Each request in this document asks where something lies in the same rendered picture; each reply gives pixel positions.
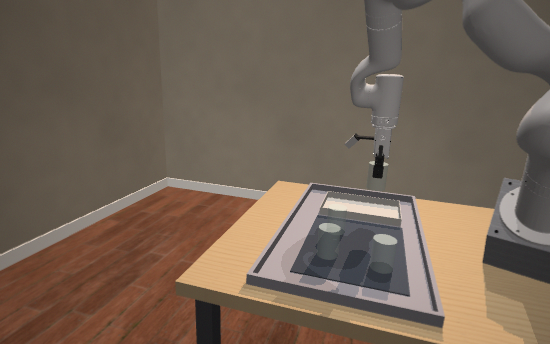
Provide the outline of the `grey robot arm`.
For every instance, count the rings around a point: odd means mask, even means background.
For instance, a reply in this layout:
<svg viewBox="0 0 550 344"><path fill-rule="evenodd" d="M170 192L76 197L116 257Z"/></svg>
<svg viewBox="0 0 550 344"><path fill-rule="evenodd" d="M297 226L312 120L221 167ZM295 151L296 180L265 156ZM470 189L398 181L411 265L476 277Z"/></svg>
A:
<svg viewBox="0 0 550 344"><path fill-rule="evenodd" d="M365 78L399 65L402 10L430 1L364 0L369 56L353 72L350 92L356 107L372 109L371 123L375 126L398 124L404 77L380 74L374 85L367 84ZM462 3L464 30L484 54L506 70L538 76L550 85L550 26L523 0ZM522 119L517 143L530 155L520 194L516 188L503 197L500 218L516 237L550 247L550 90Z"/></svg>

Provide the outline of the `clear glass jar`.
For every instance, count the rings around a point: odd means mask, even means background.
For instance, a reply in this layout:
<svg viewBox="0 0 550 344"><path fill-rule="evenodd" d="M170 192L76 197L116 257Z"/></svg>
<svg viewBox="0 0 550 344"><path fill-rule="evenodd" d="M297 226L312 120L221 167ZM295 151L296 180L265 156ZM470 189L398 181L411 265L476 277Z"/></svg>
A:
<svg viewBox="0 0 550 344"><path fill-rule="evenodd" d="M388 274L393 271L397 239L386 234L373 237L370 268L375 272Z"/></svg>
<svg viewBox="0 0 550 344"><path fill-rule="evenodd" d="M386 180L387 180L387 172L388 172L388 163L383 164L383 177L380 178L373 178L373 168L375 166L375 161L369 162L369 168L368 168L368 176L367 176L367 184L366 188L373 191L384 191L386 187Z"/></svg>
<svg viewBox="0 0 550 344"><path fill-rule="evenodd" d="M333 223L340 226L340 235L345 233L347 207L341 204L331 204L328 206L327 223Z"/></svg>
<svg viewBox="0 0 550 344"><path fill-rule="evenodd" d="M326 260L333 260L338 257L340 226L333 223L322 223L319 225L317 255Z"/></svg>

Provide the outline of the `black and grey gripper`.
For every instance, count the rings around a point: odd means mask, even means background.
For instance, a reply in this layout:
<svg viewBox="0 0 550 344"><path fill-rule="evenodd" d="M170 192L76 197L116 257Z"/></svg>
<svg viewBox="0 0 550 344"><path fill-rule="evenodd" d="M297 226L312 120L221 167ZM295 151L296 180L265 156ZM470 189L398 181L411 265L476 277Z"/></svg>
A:
<svg viewBox="0 0 550 344"><path fill-rule="evenodd" d="M393 127L380 127L380 126L375 126L374 124L372 124L372 127L375 127L374 157L376 155L376 157L375 157L375 166L373 168L373 176L372 177L382 179L383 169L384 169L384 167L383 167L384 156L385 156L385 158L389 158L392 129L395 129L396 126L393 126ZM384 135L384 138L381 138L381 135Z"/></svg>

